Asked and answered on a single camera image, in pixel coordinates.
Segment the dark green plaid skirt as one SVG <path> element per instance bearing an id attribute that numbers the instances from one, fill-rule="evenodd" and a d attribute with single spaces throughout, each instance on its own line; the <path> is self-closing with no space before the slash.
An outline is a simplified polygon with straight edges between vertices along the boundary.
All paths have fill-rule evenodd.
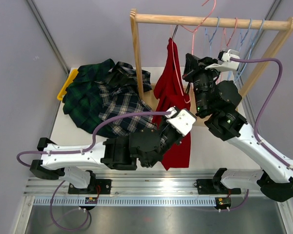
<path id="1" fill-rule="evenodd" d="M 110 58 L 101 63 L 82 65 L 73 82 L 66 88 L 63 112 L 70 116 L 78 128 L 89 134 L 102 123 L 99 114 L 103 110 L 103 99 L 99 85 L 114 65 Z"/>

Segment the navy white plaid skirt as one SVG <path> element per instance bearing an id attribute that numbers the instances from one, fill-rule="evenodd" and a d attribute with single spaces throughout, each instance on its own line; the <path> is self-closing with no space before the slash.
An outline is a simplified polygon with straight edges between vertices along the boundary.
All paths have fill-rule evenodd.
<path id="1" fill-rule="evenodd" d="M 103 108 L 99 118 L 103 121 L 126 113 L 149 112 L 151 108 L 140 99 L 136 70 L 124 62 L 117 62 L 102 81 L 97 82 Z M 126 136 L 144 128 L 156 128 L 152 116 L 134 116 L 118 119 L 109 124 L 112 133 Z"/>

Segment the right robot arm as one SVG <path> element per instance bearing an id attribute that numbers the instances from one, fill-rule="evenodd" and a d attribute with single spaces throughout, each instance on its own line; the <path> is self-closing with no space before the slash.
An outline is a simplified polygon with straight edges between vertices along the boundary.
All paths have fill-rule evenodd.
<path id="1" fill-rule="evenodd" d="M 224 71 L 236 70 L 243 60 L 221 51 L 217 59 L 186 54 L 183 79 L 193 87 L 196 115 L 222 141 L 238 148 L 259 165 L 255 171 L 220 168 L 209 182 L 198 185 L 206 194 L 240 193 L 257 190 L 266 197 L 284 202 L 293 198 L 293 160 L 271 146 L 238 111 L 242 100 L 232 80 L 219 81 Z"/>

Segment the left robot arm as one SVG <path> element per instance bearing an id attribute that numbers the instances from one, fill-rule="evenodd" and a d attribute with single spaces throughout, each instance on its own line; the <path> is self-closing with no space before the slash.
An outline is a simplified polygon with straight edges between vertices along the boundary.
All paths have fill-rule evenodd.
<path id="1" fill-rule="evenodd" d="M 65 180 L 75 194 L 90 194 L 98 190 L 99 184 L 92 171 L 80 169 L 92 166 L 119 171 L 135 171 L 137 162 L 151 168 L 162 161 L 164 154 L 180 143 L 188 134 L 193 120 L 184 115 L 163 119 L 160 129 L 144 129 L 128 136 L 110 138 L 97 143 L 89 152 L 74 154 L 49 154 L 33 160 L 30 172 L 35 177 L 47 180 Z"/>

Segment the red skirt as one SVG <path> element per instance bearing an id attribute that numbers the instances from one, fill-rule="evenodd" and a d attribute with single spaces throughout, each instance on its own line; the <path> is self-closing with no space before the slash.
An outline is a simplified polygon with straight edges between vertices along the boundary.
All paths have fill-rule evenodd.
<path id="1" fill-rule="evenodd" d="M 182 76 L 176 43 L 170 38 L 167 45 L 167 61 L 155 88 L 154 96 L 159 100 L 156 111 L 166 111 L 170 107 L 190 109 L 190 98 L 182 86 Z M 163 167 L 187 168 L 190 161 L 191 134 L 187 134 L 180 145 L 173 145 L 162 160 Z"/>

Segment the blue hanger with plaid skirt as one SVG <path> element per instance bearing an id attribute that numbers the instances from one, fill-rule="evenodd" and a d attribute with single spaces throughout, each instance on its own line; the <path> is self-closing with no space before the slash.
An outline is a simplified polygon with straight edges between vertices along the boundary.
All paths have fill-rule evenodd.
<path id="1" fill-rule="evenodd" d="M 203 53 L 205 53 L 205 46 L 206 46 L 206 44 L 208 44 L 209 56 L 210 57 L 212 55 L 212 42 L 213 42 L 213 39 L 215 37 L 215 34 L 216 34 L 216 32 L 217 32 L 217 30 L 219 28 L 219 24 L 220 24 L 220 17 L 217 18 L 217 25 L 216 25 L 215 30 L 213 31 L 213 33 L 212 33 L 211 36 L 208 34 L 207 28 L 205 28 Z"/>

